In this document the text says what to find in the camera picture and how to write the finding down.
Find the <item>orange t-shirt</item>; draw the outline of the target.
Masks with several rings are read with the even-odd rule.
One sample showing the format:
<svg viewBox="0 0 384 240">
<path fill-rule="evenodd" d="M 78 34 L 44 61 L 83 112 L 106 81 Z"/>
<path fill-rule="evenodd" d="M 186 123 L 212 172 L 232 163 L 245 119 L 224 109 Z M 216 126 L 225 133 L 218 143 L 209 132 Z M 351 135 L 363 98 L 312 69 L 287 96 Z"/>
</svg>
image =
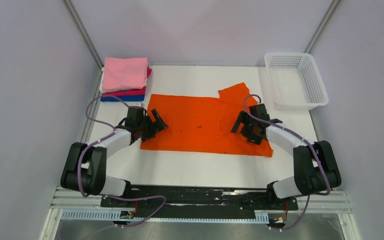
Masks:
<svg viewBox="0 0 384 240">
<path fill-rule="evenodd" d="M 239 132 L 231 132 L 244 107 L 257 104 L 247 85 L 238 83 L 218 94 L 218 98 L 152 94 L 148 110 L 157 110 L 168 128 L 142 142 L 140 148 L 270 158 L 273 149 L 267 140 L 254 144 Z"/>
</svg>

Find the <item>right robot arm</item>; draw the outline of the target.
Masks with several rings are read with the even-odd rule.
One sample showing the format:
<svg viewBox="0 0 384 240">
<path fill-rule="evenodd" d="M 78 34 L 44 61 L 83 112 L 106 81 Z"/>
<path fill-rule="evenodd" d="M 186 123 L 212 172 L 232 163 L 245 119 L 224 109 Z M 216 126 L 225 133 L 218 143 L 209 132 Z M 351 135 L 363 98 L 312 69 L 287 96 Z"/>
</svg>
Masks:
<svg viewBox="0 0 384 240">
<path fill-rule="evenodd" d="M 278 209 L 286 199 L 327 195 L 342 184 L 331 144 L 326 140 L 307 140 L 281 120 L 271 119 L 263 103 L 239 112 L 231 129 L 232 133 L 237 131 L 254 145 L 268 141 L 292 156 L 293 175 L 267 185 L 265 201 L 270 208 Z"/>
</svg>

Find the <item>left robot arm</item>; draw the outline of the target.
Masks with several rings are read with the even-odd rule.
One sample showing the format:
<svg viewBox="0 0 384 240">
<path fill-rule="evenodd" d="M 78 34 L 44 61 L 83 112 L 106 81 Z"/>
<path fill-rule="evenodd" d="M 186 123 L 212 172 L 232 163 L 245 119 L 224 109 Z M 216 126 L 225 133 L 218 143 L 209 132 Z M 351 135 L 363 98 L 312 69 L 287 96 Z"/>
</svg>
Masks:
<svg viewBox="0 0 384 240">
<path fill-rule="evenodd" d="M 91 143 L 75 142 L 70 146 L 60 178 L 62 188 L 77 191 L 83 197 L 112 198 L 120 206 L 140 201 L 133 198 L 128 180 L 107 174 L 107 159 L 136 141 L 148 141 L 168 129 L 156 109 L 148 112 L 140 106 L 131 106 L 111 132 Z"/>
</svg>

